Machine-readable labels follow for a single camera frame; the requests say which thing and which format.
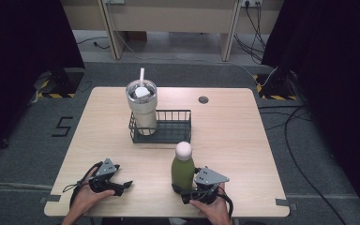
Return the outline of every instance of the white bottle cap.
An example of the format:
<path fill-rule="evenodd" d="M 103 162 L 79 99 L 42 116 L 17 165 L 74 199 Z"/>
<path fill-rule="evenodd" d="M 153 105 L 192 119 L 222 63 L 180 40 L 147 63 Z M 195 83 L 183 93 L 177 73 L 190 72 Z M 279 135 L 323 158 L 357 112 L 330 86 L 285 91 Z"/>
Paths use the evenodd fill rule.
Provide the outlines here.
<path fill-rule="evenodd" d="M 182 161 L 187 161 L 192 157 L 191 144 L 180 142 L 176 145 L 176 157 Z"/>

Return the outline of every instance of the human hand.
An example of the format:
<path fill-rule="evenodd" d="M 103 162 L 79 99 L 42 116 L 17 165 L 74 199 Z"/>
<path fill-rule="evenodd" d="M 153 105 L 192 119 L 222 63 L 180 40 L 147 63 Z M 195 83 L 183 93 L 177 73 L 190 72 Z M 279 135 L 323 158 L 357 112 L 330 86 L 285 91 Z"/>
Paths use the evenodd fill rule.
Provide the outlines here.
<path fill-rule="evenodd" d="M 87 178 L 91 177 L 97 169 L 98 168 L 95 167 L 87 175 Z M 64 218 L 62 225 L 75 224 L 75 222 L 96 203 L 115 194 L 115 191 L 111 189 L 96 193 L 89 187 L 88 182 L 88 180 L 83 181 L 82 187 L 75 197 L 74 202 L 72 203 L 67 216 Z"/>
<path fill-rule="evenodd" d="M 224 183 L 220 183 L 218 186 L 218 194 L 223 195 Z M 190 200 L 189 203 L 200 210 L 198 215 L 206 215 L 213 225 L 231 225 L 227 204 L 223 198 L 217 197 L 211 204 L 205 204 L 197 200 Z"/>

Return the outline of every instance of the green bottle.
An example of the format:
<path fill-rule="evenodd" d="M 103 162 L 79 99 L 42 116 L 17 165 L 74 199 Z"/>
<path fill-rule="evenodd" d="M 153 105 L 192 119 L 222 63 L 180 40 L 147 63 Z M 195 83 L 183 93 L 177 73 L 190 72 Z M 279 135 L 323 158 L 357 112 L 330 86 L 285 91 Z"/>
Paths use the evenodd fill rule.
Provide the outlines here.
<path fill-rule="evenodd" d="M 188 142 L 176 146 L 176 157 L 172 163 L 172 188 L 180 194 L 182 190 L 192 190 L 195 166 L 192 159 L 192 148 Z"/>

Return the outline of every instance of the wall outlet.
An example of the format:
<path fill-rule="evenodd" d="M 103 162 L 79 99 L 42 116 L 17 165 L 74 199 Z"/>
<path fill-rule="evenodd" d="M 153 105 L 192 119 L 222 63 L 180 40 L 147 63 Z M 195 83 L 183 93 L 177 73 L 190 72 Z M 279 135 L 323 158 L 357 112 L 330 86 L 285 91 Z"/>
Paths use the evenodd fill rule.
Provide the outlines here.
<path fill-rule="evenodd" d="M 258 6 L 258 3 L 260 3 L 260 6 L 262 6 L 263 3 L 263 0 L 242 0 L 241 7 L 245 6 L 246 1 L 249 1 L 250 8 L 256 8 Z"/>

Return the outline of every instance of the wire basket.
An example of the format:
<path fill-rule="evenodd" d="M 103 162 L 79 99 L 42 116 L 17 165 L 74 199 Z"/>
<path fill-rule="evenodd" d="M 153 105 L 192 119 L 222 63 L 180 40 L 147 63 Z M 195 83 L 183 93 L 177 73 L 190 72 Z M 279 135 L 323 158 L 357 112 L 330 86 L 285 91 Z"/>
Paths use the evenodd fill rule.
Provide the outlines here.
<path fill-rule="evenodd" d="M 133 113 L 130 116 L 130 137 L 134 143 L 191 142 L 190 110 L 156 110 L 157 127 L 137 127 Z"/>

